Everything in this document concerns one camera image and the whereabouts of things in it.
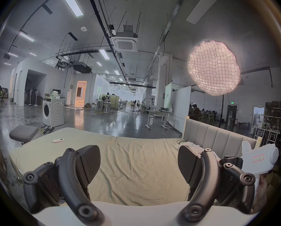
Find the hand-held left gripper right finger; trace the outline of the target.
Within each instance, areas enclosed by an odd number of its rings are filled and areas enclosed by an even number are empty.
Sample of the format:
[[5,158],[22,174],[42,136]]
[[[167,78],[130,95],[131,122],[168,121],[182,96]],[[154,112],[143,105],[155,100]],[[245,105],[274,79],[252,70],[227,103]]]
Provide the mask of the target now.
[[235,208],[250,214],[254,202],[255,176],[244,172],[230,157],[222,160],[209,148],[181,145],[177,162],[190,186],[189,203],[177,216],[178,223],[198,223],[212,206]]

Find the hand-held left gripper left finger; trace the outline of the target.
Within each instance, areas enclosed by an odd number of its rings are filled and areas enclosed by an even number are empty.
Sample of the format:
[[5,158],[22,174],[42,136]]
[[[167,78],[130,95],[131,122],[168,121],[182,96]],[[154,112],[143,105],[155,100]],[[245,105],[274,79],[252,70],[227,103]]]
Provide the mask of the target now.
[[101,164],[100,149],[87,145],[67,148],[55,162],[48,161],[23,175],[24,197],[31,214],[67,203],[85,225],[103,225],[105,216],[90,199],[88,186]]

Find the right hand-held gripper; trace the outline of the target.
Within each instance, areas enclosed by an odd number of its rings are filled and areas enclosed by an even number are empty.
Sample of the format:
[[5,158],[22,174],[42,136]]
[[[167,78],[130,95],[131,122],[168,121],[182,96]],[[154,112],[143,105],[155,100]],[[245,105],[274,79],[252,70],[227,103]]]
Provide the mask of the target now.
[[267,144],[256,149],[251,148],[248,141],[243,141],[241,145],[241,157],[225,156],[222,164],[230,163],[240,168],[243,172],[251,173],[255,177],[255,195],[258,192],[260,176],[268,173],[274,167],[279,155],[279,150],[275,144]]

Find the person's right hand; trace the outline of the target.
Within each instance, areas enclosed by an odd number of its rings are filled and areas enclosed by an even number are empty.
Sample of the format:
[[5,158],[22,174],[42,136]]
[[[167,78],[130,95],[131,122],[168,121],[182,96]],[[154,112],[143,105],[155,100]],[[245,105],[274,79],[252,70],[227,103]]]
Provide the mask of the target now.
[[267,184],[266,177],[264,175],[260,175],[259,184],[258,184],[257,191],[256,191],[256,196],[255,196],[254,203],[252,206],[253,214],[260,212],[262,210],[262,208],[266,205],[267,187],[268,187],[268,184]]

